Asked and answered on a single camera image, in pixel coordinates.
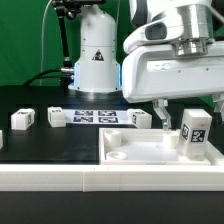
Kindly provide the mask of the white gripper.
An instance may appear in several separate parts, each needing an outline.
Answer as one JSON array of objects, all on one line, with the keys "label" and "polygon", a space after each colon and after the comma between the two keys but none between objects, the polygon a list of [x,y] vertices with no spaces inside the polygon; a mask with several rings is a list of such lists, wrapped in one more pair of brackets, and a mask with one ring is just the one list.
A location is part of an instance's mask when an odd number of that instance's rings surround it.
[{"label": "white gripper", "polygon": [[224,124],[224,41],[204,56],[176,57],[169,44],[139,47],[123,61],[122,91],[130,103],[153,100],[165,131],[171,129],[166,99],[215,94],[214,116]]}]

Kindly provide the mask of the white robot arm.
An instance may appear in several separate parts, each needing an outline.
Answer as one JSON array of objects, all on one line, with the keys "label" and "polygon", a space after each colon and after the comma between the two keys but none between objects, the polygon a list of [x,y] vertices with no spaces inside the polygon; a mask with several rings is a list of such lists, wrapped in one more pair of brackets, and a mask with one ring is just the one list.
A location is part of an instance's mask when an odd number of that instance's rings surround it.
[{"label": "white robot arm", "polygon": [[81,13],[81,55],[71,88],[87,95],[121,88],[130,103],[151,101],[171,126],[169,99],[211,95],[224,123],[224,41],[213,36],[212,0],[129,0],[136,26],[124,41],[126,58],[116,64],[113,19],[95,2]]}]

